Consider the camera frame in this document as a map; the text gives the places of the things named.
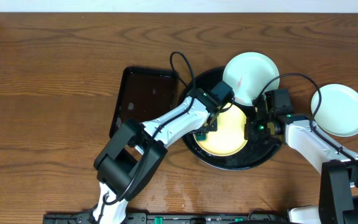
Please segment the yellow plate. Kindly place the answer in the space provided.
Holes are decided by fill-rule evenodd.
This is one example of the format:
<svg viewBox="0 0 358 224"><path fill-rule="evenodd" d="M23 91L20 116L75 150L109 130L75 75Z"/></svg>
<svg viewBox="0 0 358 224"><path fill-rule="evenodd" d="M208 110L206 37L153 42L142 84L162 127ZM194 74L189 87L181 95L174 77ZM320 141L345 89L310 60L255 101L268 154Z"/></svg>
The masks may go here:
<svg viewBox="0 0 358 224"><path fill-rule="evenodd" d="M247 143L244 139L247 116L236 105L217 117L217 131L206 133L205 141L197 141L199 147L214 156L231 156Z"/></svg>

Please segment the green scrubbing sponge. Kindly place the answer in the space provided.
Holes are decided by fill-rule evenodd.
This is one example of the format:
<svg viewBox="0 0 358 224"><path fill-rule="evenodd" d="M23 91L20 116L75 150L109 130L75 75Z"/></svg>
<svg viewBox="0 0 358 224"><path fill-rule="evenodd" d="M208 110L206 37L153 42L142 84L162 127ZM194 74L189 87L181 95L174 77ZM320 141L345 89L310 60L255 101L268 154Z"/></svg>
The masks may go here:
<svg viewBox="0 0 358 224"><path fill-rule="evenodd" d="M206 140L206 133L196 133L195 139L197 141L205 141Z"/></svg>

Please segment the small light green plate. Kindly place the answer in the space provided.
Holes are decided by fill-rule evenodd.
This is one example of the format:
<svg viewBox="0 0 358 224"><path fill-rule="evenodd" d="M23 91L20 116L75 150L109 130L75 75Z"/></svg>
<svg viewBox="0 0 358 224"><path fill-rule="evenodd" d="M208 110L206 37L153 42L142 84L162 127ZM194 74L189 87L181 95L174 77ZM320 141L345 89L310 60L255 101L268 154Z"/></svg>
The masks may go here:
<svg viewBox="0 0 358 224"><path fill-rule="evenodd" d="M328 84L311 99L314 120L327 133L350 137L358 134L358 92L341 84Z"/></svg>

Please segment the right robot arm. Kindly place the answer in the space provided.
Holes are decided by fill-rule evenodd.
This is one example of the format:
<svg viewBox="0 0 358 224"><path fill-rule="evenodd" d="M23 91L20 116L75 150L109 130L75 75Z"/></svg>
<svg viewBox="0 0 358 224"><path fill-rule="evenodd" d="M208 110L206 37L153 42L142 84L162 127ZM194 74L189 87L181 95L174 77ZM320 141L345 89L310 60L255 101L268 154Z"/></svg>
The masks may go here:
<svg viewBox="0 0 358 224"><path fill-rule="evenodd" d="M321 175L317 205L292 208L290 223L358 223L358 153L340 145L316 122L295 114L288 90L259 93L249 139L276 140L299 152Z"/></svg>

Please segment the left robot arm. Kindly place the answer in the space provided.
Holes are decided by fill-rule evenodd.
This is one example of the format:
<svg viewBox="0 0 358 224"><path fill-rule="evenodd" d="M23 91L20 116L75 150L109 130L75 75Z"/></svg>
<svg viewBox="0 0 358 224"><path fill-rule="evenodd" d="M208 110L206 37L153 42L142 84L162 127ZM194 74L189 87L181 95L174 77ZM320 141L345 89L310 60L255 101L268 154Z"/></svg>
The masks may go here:
<svg viewBox="0 0 358 224"><path fill-rule="evenodd" d="M210 91L193 87L175 109L163 116L138 123L128 119L94 160L101 195L91 212L91 223L121 223L126 207L150 182L176 140L209 126L234 99L226 82Z"/></svg>

